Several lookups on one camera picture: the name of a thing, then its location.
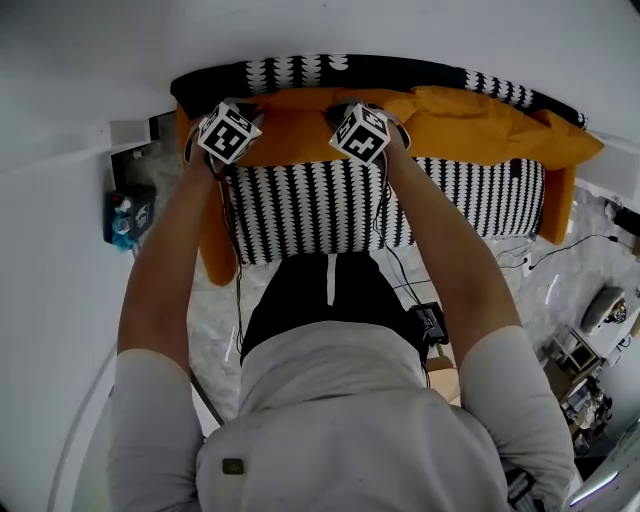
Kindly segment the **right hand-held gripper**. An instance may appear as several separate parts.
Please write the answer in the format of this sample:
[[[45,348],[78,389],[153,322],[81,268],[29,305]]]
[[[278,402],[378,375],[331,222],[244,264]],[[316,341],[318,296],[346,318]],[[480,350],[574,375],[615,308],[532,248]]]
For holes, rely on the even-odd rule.
[[[329,145],[362,164],[371,164],[391,141],[389,124],[399,131],[404,148],[411,147],[409,133],[393,114],[356,98],[329,106],[324,119],[332,130]]]

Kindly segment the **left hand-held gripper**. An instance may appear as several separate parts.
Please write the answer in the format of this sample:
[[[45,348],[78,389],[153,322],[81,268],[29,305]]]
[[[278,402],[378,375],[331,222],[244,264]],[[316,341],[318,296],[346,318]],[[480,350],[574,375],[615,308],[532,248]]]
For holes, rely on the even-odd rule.
[[[212,160],[237,162],[262,135],[263,120],[264,110],[258,104],[225,98],[211,113],[192,123],[184,145],[184,162],[189,162],[195,145]]]

